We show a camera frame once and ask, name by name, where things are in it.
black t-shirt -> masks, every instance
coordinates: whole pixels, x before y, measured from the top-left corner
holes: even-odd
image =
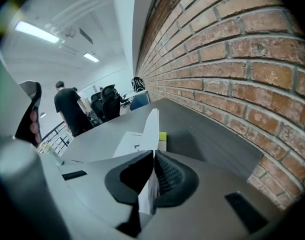
[[[60,90],[54,97],[56,111],[62,112],[70,128],[75,128],[80,119],[86,117],[77,101],[81,97],[72,88]]]

white paper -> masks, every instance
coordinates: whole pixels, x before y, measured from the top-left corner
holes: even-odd
[[[112,157],[116,158],[138,152],[142,136],[143,134],[139,132],[126,131]]]
[[[154,108],[146,121],[141,137],[140,150],[155,150],[158,148],[159,142],[159,110]],[[153,203],[157,196],[157,177],[155,171],[152,170],[149,180],[146,182],[142,191],[138,196],[139,212],[145,214],[153,213]]]

desk surface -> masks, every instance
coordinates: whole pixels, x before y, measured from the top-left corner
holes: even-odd
[[[125,132],[143,132],[154,108],[159,109],[159,130],[167,133],[169,152],[222,166],[243,179],[251,175],[262,156],[257,148],[232,131],[163,98],[76,137],[62,158],[79,162],[112,158]]]

brick wall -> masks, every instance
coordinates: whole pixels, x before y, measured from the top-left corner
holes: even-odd
[[[305,192],[305,39],[280,0],[160,0],[136,75],[263,156],[248,182],[285,209]]]

ceiling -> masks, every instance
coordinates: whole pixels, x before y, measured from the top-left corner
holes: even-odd
[[[27,0],[14,18],[0,48],[18,83],[35,80],[44,90],[53,89],[57,81],[69,82],[98,70],[124,53],[113,0]],[[14,31],[19,20],[55,34],[60,41],[53,44]],[[93,44],[80,34],[80,28]],[[94,63],[84,58],[85,53],[100,61]],[[80,89],[86,84],[74,83]]]

